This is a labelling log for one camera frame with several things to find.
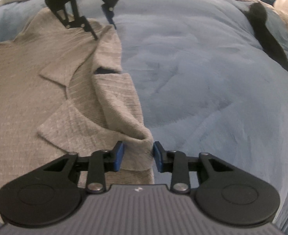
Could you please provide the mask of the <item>grey knit polo shirt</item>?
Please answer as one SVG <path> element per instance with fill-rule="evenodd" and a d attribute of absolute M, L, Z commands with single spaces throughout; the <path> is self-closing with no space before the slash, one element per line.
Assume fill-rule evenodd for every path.
<path fill-rule="evenodd" d="M 0 188 L 67 152 L 89 156 L 125 144 L 107 185 L 150 184 L 152 142 L 115 28 L 66 29 L 42 9 L 0 42 Z"/>

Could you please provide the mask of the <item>blue plush duvet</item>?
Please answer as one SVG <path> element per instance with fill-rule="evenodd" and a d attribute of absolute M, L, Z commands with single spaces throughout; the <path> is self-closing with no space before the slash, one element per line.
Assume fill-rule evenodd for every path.
<path fill-rule="evenodd" d="M 89 21 L 110 25 L 99 0 L 77 0 Z M 234 0 L 121 0 L 114 23 L 153 141 L 188 155 L 209 152 L 272 184 L 275 224 L 288 234 L 288 72 L 269 58 Z M 0 42 L 12 41 L 44 0 L 0 6 Z M 288 30 L 267 27 L 288 56 Z"/>

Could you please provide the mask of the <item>black cat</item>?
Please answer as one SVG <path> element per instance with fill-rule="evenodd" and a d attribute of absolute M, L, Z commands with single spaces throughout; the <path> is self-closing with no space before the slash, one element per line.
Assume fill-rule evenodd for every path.
<path fill-rule="evenodd" d="M 257 2 L 252 3 L 247 11 L 241 10 L 250 23 L 254 36 L 263 48 L 263 51 L 288 72 L 288 58 L 284 49 L 266 27 L 267 11 Z"/>

